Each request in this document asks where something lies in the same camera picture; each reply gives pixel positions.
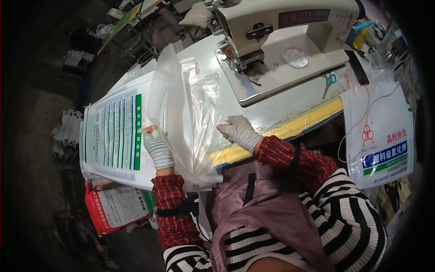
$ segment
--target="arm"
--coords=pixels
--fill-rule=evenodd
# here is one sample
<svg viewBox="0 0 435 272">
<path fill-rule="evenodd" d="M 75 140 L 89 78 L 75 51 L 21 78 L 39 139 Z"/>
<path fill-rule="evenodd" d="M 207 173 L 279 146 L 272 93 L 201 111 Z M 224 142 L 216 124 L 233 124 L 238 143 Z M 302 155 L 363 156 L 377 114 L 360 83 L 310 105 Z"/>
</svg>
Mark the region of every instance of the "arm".
<svg viewBox="0 0 435 272">
<path fill-rule="evenodd" d="M 369 271 L 385 252 L 384 223 L 346 170 L 336 170 L 314 193 L 300 195 L 318 228 L 323 248 L 336 271 Z"/>
<path fill-rule="evenodd" d="M 313 195 L 329 176 L 337 170 L 332 158 L 314 154 L 305 150 L 301 144 L 299 156 L 295 158 L 292 144 L 280 140 L 276 136 L 262 139 L 258 148 L 258 161 L 264 162 L 273 169 L 286 171 L 292 164 L 291 178 L 298 185 Z"/>
<path fill-rule="evenodd" d="M 174 158 L 156 128 L 144 133 L 144 146 L 154 162 L 156 177 L 153 178 L 153 196 L 158 211 L 172 210 L 186 201 L 184 180 L 175 175 Z M 199 238 L 190 214 L 185 216 L 159 216 L 156 213 L 159 244 L 167 271 L 192 271 L 199 258 L 207 258 L 203 240 Z"/>
<path fill-rule="evenodd" d="M 153 195 L 158 210 L 174 209 L 186 200 L 183 193 L 184 180 L 179 175 L 157 176 L 152 180 Z M 159 244 L 163 250 L 177 245 L 203 246 L 199 232 L 190 215 L 161 218 L 156 216 Z"/>
<path fill-rule="evenodd" d="M 311 195 L 337 170 L 334 160 L 307 152 L 302 144 L 295 150 L 292 144 L 276 136 L 262 137 L 243 115 L 228 116 L 226 122 L 228 124 L 216 127 L 224 138 L 251 153 L 258 153 L 259 162 L 264 162 L 276 170 L 288 170 L 292 180 Z"/>
</svg>

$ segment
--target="green-handled scissors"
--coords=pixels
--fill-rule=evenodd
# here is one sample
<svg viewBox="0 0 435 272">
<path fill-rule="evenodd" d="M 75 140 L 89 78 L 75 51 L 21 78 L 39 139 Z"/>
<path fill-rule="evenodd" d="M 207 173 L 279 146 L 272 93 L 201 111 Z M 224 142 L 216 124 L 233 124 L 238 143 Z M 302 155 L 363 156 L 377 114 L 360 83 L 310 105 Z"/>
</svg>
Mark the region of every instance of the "green-handled scissors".
<svg viewBox="0 0 435 272">
<path fill-rule="evenodd" d="M 328 92 L 328 89 L 329 89 L 329 86 L 331 86 L 332 84 L 334 84 L 337 81 L 337 77 L 333 73 L 329 73 L 329 76 L 327 76 L 326 74 L 324 74 L 322 76 L 324 78 L 326 78 L 325 92 L 323 93 L 323 97 L 322 97 L 322 99 L 325 99 L 326 93 Z"/>
</svg>

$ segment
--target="purple apron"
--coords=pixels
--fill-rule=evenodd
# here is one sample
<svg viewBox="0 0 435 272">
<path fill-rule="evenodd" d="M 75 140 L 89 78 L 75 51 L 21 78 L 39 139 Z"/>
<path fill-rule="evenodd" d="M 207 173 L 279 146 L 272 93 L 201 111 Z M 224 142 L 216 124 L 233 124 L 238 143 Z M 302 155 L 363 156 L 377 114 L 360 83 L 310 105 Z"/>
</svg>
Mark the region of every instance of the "purple apron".
<svg viewBox="0 0 435 272">
<path fill-rule="evenodd" d="M 211 246 L 213 271 L 227 271 L 224 241 L 231 231 L 242 226 L 265 228 L 273 238 L 294 248 L 318 271 L 334 271 L 313 218 L 298 194 L 280 195 L 270 179 L 272 172 L 268 165 L 256 161 L 224 170 L 224 183 L 215 189 L 211 212 L 217 225 Z"/>
</svg>

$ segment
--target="glove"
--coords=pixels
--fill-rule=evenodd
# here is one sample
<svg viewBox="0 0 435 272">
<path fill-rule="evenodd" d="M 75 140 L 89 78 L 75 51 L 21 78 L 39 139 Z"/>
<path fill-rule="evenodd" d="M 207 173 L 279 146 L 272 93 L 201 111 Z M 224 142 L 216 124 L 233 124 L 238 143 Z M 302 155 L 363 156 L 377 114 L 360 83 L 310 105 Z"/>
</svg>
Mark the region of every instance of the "glove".
<svg viewBox="0 0 435 272">
<path fill-rule="evenodd" d="M 144 132 L 143 138 L 144 147 L 153 159 L 154 168 L 156 170 L 173 167 L 175 165 L 174 156 L 157 129 L 153 132 Z"/>
<path fill-rule="evenodd" d="M 229 124 L 220 124 L 216 128 L 222 134 L 226 135 L 230 143 L 236 143 L 253 153 L 257 143 L 262 136 L 255 132 L 249 120 L 243 115 L 228 116 L 225 122 Z"/>
</svg>

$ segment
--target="three circles logo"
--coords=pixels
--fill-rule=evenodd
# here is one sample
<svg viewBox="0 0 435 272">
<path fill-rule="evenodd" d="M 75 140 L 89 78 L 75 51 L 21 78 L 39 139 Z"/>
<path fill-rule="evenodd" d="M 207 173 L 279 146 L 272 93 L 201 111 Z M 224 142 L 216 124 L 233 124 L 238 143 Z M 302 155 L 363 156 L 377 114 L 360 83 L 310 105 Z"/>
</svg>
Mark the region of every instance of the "three circles logo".
<svg viewBox="0 0 435 272">
<path fill-rule="evenodd" d="M 370 129 L 368 125 L 365 125 L 361 135 L 362 140 L 363 141 L 371 140 L 373 139 L 373 136 L 374 136 L 373 131 Z"/>
</svg>

